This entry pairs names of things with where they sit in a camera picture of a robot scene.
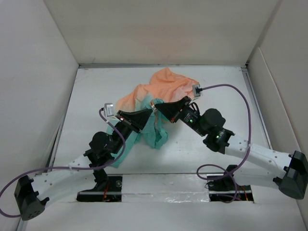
white table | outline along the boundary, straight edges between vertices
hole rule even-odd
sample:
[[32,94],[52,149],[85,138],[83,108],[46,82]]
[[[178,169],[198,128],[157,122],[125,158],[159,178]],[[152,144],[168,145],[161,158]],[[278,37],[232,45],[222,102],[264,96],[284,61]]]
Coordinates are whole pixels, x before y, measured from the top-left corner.
[[[106,130],[106,124],[98,116],[98,109],[104,103],[116,103],[138,84],[149,83],[152,74],[161,68],[79,69],[54,165],[67,164],[83,154],[89,149],[92,136],[97,131]],[[240,67],[172,66],[170,69],[199,81],[202,87],[228,83],[239,88],[251,105],[252,142],[268,147],[257,107]],[[225,128],[247,137],[246,106],[235,90],[223,87],[204,91],[197,103],[202,113],[208,108],[217,108],[226,118]],[[147,191],[151,198],[128,196],[121,203],[78,203],[72,195],[51,205],[22,229],[305,230],[296,201],[274,189],[253,186],[255,204],[208,202],[204,182],[193,173],[204,163],[227,167],[238,164],[240,159],[211,152],[202,143],[203,139],[181,122],[166,128],[169,141],[160,150],[151,149],[141,142],[133,147],[119,168],[106,168],[108,174],[124,174],[122,192]],[[244,166],[258,168],[250,163]],[[219,171],[208,168],[204,172]],[[179,193],[184,197],[177,201],[175,198]],[[192,202],[170,203],[187,201],[183,199],[187,196]]]

teal cloth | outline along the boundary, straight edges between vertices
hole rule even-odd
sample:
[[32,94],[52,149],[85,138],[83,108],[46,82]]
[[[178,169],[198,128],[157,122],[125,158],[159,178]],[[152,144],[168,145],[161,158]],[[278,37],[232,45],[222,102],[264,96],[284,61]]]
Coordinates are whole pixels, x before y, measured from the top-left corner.
[[[150,102],[152,100],[152,96],[148,94],[142,102],[136,102],[135,104],[135,111],[143,110],[146,108],[151,109]],[[154,104],[156,103],[163,103],[164,101],[161,99],[154,99]],[[122,156],[114,162],[111,166],[113,167],[119,167],[120,163],[126,158],[128,153],[130,152],[131,148],[134,146],[134,144],[138,143],[143,137],[146,141],[146,143],[151,147],[155,149],[160,149],[168,140],[168,133],[163,128],[163,122],[162,120],[167,121],[167,119],[162,115],[159,111],[157,111],[157,124],[155,124],[155,118],[156,115],[154,112],[152,112],[147,124],[145,125],[144,129],[141,131],[141,133],[132,132],[131,135],[126,140],[126,148]],[[118,120],[111,120],[110,121],[113,125],[115,125]],[[112,129],[109,127],[107,129],[107,133],[111,134]],[[113,157],[117,157],[121,153],[122,149],[117,154],[111,154]]]

screw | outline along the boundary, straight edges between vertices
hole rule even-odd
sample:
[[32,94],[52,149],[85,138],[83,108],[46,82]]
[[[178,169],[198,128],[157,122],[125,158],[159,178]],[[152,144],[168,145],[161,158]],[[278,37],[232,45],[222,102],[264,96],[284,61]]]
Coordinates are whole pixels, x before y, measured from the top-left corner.
[[120,188],[120,187],[122,187],[122,181],[120,181],[120,180],[117,180],[116,182],[115,182],[115,186],[117,187],[117,188]]

white panel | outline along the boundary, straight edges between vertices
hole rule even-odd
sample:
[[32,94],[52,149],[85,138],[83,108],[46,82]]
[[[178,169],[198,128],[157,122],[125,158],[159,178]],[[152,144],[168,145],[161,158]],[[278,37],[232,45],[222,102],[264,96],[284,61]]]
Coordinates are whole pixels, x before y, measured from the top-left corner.
[[[273,144],[280,151],[308,154],[308,1],[284,0],[249,71]],[[270,95],[280,94],[281,100]],[[308,197],[298,201],[308,226]]]
[[278,0],[45,0],[79,63],[245,64]]
[[[54,165],[65,165],[76,159],[89,149],[89,142],[96,132],[107,129],[107,124],[98,115],[104,103],[116,103],[138,84],[149,83],[151,76],[160,69],[162,67],[79,69]],[[222,83],[235,85],[252,105],[239,67],[180,66],[170,69],[199,81],[204,87]],[[247,108],[234,89],[223,87],[204,91],[196,102],[201,113],[208,108],[217,108],[226,118],[225,128],[247,137]],[[267,147],[252,106],[251,110],[252,142]],[[150,148],[141,140],[134,145],[119,168],[108,167],[106,171],[109,174],[195,173],[205,163],[227,167],[240,162],[237,157],[210,151],[202,142],[204,138],[181,121],[166,124],[165,128],[169,132],[169,140],[160,150]],[[204,171],[213,172],[217,168],[209,167]]]
[[305,231],[296,203],[55,203],[23,231]]
[[[42,0],[0,0],[0,187],[46,164],[77,63]],[[14,186],[1,208],[18,214]],[[17,219],[0,216],[1,230]]]

wall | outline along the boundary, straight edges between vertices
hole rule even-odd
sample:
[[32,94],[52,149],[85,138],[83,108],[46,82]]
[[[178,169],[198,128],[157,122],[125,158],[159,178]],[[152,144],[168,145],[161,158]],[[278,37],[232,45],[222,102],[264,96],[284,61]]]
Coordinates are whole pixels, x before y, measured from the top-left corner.
[[[308,1],[283,0],[248,66],[273,148],[308,156]],[[308,227],[308,195],[298,201]]]
[[[0,0],[0,187],[46,163],[78,65],[42,0]],[[1,208],[18,214],[14,186]],[[2,231],[19,219],[0,215]]]
[[245,64],[278,0],[45,0],[79,63]]

